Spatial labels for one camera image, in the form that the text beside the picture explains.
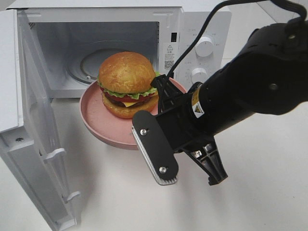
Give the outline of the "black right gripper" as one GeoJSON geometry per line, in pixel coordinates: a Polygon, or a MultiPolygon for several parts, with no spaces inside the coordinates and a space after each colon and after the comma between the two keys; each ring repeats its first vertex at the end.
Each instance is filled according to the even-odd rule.
{"type": "Polygon", "coordinates": [[[156,120],[175,153],[185,152],[207,175],[210,186],[220,184],[226,173],[214,136],[203,131],[193,112],[192,93],[183,93],[166,75],[153,79],[158,91],[156,120]]]}

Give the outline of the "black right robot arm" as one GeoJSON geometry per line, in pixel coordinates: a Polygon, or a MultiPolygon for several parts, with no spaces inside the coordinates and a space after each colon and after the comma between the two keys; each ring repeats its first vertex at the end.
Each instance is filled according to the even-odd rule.
{"type": "Polygon", "coordinates": [[[308,24],[293,19],[255,30],[238,55],[204,83],[181,93],[155,79],[162,113],[151,141],[164,151],[195,151],[255,113],[282,115],[308,99],[308,24]]]}

